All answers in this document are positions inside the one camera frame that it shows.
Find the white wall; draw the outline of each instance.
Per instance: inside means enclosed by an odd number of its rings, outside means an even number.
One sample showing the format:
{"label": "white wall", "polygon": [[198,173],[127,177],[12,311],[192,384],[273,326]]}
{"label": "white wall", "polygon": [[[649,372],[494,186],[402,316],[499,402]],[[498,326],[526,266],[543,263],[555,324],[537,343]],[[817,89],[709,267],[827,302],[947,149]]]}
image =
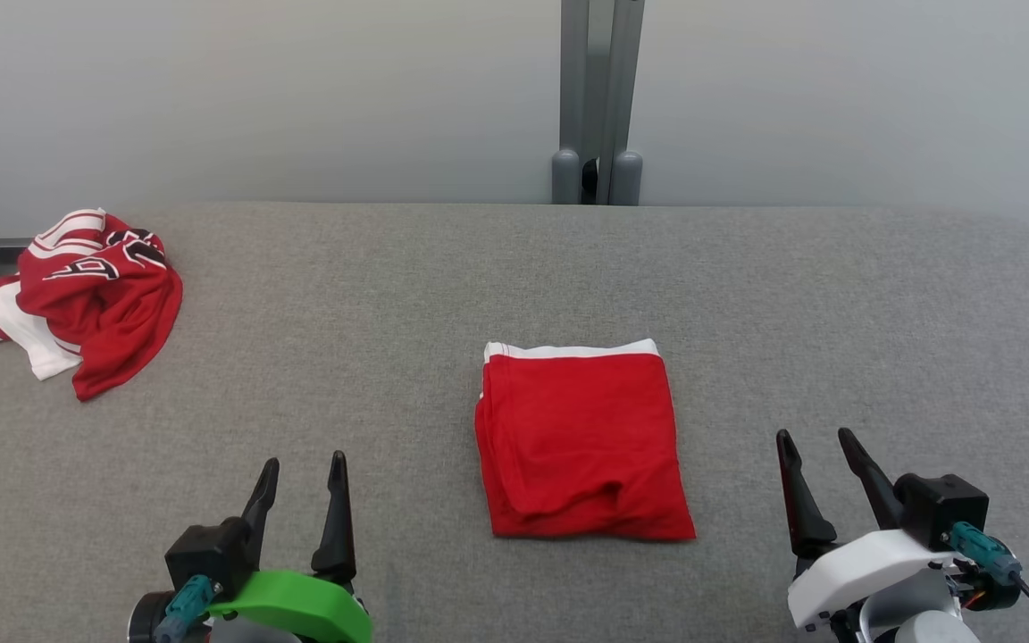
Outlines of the white wall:
{"label": "white wall", "polygon": [[0,238],[177,200],[551,199],[554,0],[0,0]]}
{"label": "white wall", "polygon": [[949,207],[1029,220],[1029,3],[646,3],[641,203]]}

